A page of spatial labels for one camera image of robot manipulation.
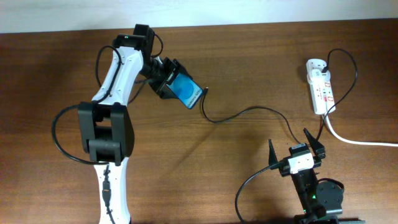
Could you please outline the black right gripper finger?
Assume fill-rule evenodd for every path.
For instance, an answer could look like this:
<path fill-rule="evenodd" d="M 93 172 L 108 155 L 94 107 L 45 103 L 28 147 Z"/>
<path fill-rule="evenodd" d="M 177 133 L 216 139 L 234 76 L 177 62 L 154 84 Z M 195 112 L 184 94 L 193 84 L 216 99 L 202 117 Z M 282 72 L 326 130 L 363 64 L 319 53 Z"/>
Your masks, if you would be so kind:
<path fill-rule="evenodd" d="M 311 146 L 314 154 L 319 159 L 324 159 L 326 157 L 325 147 L 316 138 L 314 138 L 307 128 L 303 129 L 309 145 Z"/>
<path fill-rule="evenodd" d="M 272 140 L 269 139 L 268 143 L 269 143 L 269 159 L 268 159 L 269 168 L 271 170 L 277 169 L 279 161 L 277 159 L 277 156 L 276 156 L 276 153 L 275 153 L 275 149 L 274 149 L 273 144 L 272 144 Z"/>

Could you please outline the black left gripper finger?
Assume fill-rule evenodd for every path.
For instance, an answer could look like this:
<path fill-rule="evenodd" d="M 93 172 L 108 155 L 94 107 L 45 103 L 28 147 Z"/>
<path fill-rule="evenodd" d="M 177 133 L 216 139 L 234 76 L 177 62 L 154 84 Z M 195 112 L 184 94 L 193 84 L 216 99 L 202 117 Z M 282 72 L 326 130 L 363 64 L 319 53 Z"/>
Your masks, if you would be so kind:
<path fill-rule="evenodd" d="M 192 96 L 192 77 L 185 72 L 171 73 L 161 84 L 161 99 L 189 99 Z"/>
<path fill-rule="evenodd" d="M 163 60 L 164 72 L 166 75 L 170 75 L 171 73 L 178 72 L 180 69 L 180 63 L 177 59 L 170 59 L 168 57 Z"/>

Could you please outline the blue Galaxy smartphone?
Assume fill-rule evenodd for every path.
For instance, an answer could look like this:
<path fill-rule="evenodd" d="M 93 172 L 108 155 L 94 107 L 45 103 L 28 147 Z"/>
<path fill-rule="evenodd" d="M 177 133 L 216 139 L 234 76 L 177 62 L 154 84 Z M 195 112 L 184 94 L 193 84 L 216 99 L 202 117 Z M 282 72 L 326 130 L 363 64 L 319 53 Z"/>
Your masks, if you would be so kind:
<path fill-rule="evenodd" d="M 203 89 L 186 74 L 179 73 L 171 84 L 171 92 L 188 108 L 192 109 L 203 94 Z"/>

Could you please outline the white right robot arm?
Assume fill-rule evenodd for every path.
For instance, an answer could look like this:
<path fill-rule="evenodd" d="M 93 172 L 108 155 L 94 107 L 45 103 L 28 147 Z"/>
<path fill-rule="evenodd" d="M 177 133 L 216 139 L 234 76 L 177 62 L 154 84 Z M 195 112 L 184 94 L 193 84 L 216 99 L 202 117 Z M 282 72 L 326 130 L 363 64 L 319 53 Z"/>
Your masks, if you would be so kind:
<path fill-rule="evenodd" d="M 325 147 L 304 129 L 308 143 L 289 148 L 290 156 L 278 160 L 272 142 L 269 141 L 269 166 L 277 169 L 282 177 L 290 176 L 303 208 L 303 215 L 294 216 L 294 223 L 310 223 L 318 219 L 315 188 L 317 177 L 314 168 L 321 166 L 325 158 Z"/>

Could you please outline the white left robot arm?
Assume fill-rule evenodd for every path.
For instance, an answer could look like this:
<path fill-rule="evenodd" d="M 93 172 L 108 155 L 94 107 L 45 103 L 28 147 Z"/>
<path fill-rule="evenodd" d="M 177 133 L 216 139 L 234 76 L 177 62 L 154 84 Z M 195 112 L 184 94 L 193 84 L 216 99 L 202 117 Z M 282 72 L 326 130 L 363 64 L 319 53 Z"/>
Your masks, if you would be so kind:
<path fill-rule="evenodd" d="M 192 109 L 203 94 L 176 59 L 152 54 L 156 34 L 138 24 L 131 35 L 119 34 L 110 45 L 113 59 L 91 102 L 78 105 L 81 139 L 99 182 L 100 223 L 131 223 L 126 171 L 134 149 L 134 129 L 127 110 L 138 75 L 161 99 L 178 99 Z"/>

